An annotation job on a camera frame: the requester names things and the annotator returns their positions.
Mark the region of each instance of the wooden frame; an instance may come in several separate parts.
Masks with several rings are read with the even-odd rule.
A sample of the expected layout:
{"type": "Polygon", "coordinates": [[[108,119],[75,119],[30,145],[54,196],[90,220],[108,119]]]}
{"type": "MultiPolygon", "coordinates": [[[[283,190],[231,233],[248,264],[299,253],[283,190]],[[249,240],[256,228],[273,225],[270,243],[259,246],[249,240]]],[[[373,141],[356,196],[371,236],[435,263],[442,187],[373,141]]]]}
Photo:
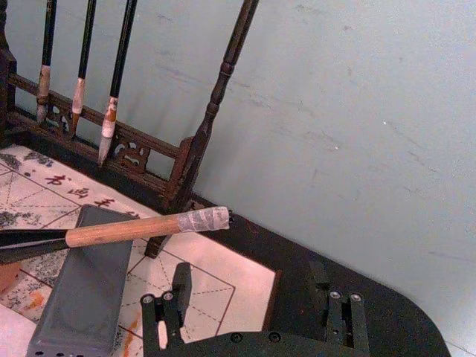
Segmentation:
{"type": "MultiPolygon", "coordinates": [[[[237,63],[258,1],[243,2],[205,117],[193,137],[185,138],[177,147],[117,122],[112,147],[104,167],[153,189],[162,199],[162,208],[168,213],[176,213],[187,207],[200,163],[210,140],[213,121],[225,95],[226,86],[237,63]],[[174,160],[168,180],[147,170],[147,160],[151,151],[159,152],[174,160]]],[[[35,121],[34,115],[16,106],[17,88],[36,96],[38,85],[16,73],[16,59],[9,50],[4,31],[6,10],[7,0],[0,0],[0,142],[5,139],[7,126],[13,126],[96,161],[97,147],[76,138],[69,130],[72,127],[70,98],[50,91],[47,120],[42,124],[35,121]]],[[[86,106],[83,107],[80,117],[98,126],[103,122],[102,113],[86,106]]]]}

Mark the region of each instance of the calligraphy brush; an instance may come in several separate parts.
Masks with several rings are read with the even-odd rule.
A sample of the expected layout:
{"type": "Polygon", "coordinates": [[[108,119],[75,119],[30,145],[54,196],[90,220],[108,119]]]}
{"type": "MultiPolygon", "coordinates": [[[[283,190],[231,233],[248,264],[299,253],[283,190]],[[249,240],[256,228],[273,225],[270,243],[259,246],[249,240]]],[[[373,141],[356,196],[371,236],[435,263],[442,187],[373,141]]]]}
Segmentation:
{"type": "Polygon", "coordinates": [[[122,31],[120,32],[118,55],[116,56],[114,74],[112,75],[109,104],[104,115],[103,128],[101,131],[99,156],[97,159],[99,166],[103,166],[104,160],[106,160],[106,156],[111,147],[112,136],[114,135],[114,129],[116,126],[116,111],[118,110],[120,82],[122,80],[122,73],[126,63],[127,46],[129,45],[129,39],[131,36],[136,5],[137,0],[127,0],[126,12],[124,13],[124,21],[122,23],[122,31]]]}
{"type": "Polygon", "coordinates": [[[76,133],[77,122],[83,110],[84,88],[86,81],[86,68],[88,67],[89,48],[91,46],[92,27],[94,24],[94,13],[96,11],[96,0],[88,1],[86,11],[86,23],[84,24],[83,48],[81,49],[80,69],[77,73],[77,85],[74,91],[73,105],[71,107],[73,127],[71,131],[76,133]]]}
{"type": "Polygon", "coordinates": [[[57,16],[57,0],[46,3],[45,35],[43,38],[42,67],[39,72],[38,94],[36,95],[36,121],[43,123],[48,113],[50,91],[50,65],[53,52],[54,20],[57,16]]]}
{"type": "Polygon", "coordinates": [[[167,216],[74,229],[3,230],[0,231],[0,265],[67,248],[146,239],[184,232],[229,229],[231,220],[231,212],[226,207],[212,207],[167,216]]]}

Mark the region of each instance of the chinese character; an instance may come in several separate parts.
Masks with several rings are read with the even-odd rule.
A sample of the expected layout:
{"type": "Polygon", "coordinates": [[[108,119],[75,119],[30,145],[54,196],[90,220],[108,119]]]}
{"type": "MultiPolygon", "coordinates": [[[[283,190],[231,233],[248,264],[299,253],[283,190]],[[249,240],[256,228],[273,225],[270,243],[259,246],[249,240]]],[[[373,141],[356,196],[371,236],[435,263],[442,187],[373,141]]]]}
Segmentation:
{"type": "Polygon", "coordinates": [[[134,217],[134,218],[140,218],[139,213],[136,213],[133,210],[128,210],[126,213],[129,214],[130,216],[134,217]]]}
{"type": "Polygon", "coordinates": [[[98,206],[98,207],[101,207],[101,206],[106,206],[106,207],[109,207],[109,203],[111,202],[114,202],[114,199],[104,199],[103,201],[99,202],[99,201],[94,201],[94,203],[98,206]]]}
{"type": "Polygon", "coordinates": [[[65,180],[65,179],[66,179],[66,175],[45,178],[45,180],[49,180],[49,182],[47,184],[55,184],[56,186],[61,184],[61,181],[65,180]]]}
{"type": "Polygon", "coordinates": [[[85,197],[88,196],[88,191],[89,191],[88,188],[78,188],[77,190],[70,189],[68,193],[70,193],[71,195],[76,195],[80,199],[84,199],[85,197]]]}

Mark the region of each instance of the screw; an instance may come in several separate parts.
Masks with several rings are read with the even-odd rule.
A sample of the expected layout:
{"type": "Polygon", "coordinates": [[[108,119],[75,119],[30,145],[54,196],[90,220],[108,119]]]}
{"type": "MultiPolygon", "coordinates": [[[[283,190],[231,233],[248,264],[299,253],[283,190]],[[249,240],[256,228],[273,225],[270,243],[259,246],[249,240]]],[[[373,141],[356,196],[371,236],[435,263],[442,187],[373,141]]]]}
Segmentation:
{"type": "Polygon", "coordinates": [[[330,297],[332,299],[340,299],[341,295],[338,292],[330,292],[330,297]]]}
{"type": "Polygon", "coordinates": [[[231,334],[230,339],[231,339],[231,342],[237,344],[242,341],[243,335],[241,333],[234,332],[231,334]]]}
{"type": "Polygon", "coordinates": [[[354,301],[362,301],[362,296],[360,296],[359,294],[352,294],[350,295],[350,298],[354,301]]]}
{"type": "Polygon", "coordinates": [[[273,344],[276,344],[277,342],[281,341],[281,336],[277,332],[271,332],[268,338],[273,344]]]}
{"type": "Polygon", "coordinates": [[[152,303],[152,300],[154,300],[154,299],[152,298],[152,295],[146,295],[146,296],[144,296],[144,297],[142,298],[142,302],[143,302],[143,303],[152,303]]]}

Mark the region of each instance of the wall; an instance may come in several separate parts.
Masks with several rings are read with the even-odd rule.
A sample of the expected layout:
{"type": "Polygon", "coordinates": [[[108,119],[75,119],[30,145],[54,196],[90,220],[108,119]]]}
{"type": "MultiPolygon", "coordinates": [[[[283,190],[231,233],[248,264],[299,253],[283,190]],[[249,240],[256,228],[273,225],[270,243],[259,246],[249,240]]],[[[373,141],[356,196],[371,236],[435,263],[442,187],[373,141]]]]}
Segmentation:
{"type": "MultiPolygon", "coordinates": [[[[192,135],[240,4],[139,1],[118,119],[174,144],[192,135]]],[[[32,80],[44,5],[8,8],[32,80]]],[[[86,104],[100,111],[124,6],[97,5],[86,104]]],[[[85,11],[58,6],[52,89],[70,96],[85,11]]],[[[476,353],[474,13],[471,1],[262,0],[196,191],[395,287],[476,353]]],[[[100,131],[82,123],[80,134],[98,142],[100,131]]]]}

